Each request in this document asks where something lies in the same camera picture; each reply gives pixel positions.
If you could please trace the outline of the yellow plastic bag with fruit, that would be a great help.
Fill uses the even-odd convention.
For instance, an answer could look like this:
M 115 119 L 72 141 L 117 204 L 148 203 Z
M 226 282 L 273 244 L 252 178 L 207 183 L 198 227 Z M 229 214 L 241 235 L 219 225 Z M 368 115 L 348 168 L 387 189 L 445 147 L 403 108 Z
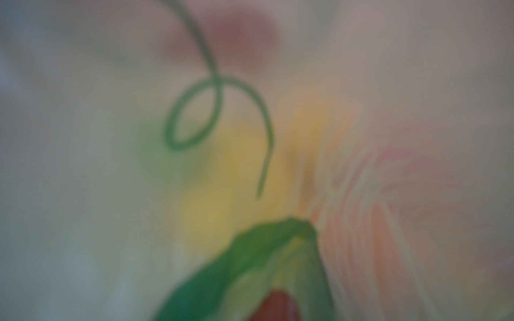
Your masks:
M 2 1 L 1 319 L 151 320 L 241 232 L 305 320 L 513 319 L 512 1 Z

